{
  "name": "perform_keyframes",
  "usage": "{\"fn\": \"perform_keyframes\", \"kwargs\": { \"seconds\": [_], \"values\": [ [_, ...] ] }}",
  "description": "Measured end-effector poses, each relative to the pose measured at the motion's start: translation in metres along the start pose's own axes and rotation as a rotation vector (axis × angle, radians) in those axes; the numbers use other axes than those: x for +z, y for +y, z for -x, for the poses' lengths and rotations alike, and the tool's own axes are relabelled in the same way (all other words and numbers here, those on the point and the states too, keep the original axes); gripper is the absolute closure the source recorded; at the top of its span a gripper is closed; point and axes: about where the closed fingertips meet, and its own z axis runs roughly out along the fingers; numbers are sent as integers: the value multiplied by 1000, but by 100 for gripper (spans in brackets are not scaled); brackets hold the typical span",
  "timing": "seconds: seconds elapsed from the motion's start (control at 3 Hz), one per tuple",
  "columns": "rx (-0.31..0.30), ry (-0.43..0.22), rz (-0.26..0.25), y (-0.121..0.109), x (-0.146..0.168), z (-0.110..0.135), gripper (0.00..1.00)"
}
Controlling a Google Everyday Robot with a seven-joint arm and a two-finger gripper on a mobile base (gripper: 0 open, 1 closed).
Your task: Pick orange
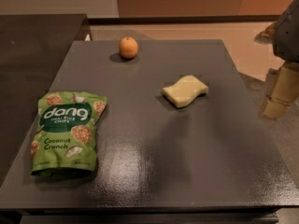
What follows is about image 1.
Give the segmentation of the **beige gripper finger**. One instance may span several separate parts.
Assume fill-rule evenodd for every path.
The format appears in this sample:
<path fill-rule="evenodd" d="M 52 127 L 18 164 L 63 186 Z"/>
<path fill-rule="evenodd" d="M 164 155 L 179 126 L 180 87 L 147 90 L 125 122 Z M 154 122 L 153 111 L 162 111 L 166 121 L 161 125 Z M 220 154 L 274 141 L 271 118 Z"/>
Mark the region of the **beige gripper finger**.
<path fill-rule="evenodd" d="M 298 98 L 299 63 L 285 62 L 272 76 L 262 115 L 268 119 L 280 119 Z"/>

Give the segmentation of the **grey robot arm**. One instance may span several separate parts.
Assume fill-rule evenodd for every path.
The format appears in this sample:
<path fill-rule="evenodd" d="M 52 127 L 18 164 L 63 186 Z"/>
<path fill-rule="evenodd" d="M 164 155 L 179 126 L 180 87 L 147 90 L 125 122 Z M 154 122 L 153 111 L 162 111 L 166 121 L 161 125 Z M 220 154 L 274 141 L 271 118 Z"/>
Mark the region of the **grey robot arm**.
<path fill-rule="evenodd" d="M 273 51 L 284 64 L 276 72 L 262 114 L 279 119 L 299 97 L 299 0 L 293 0 L 278 18 Z"/>

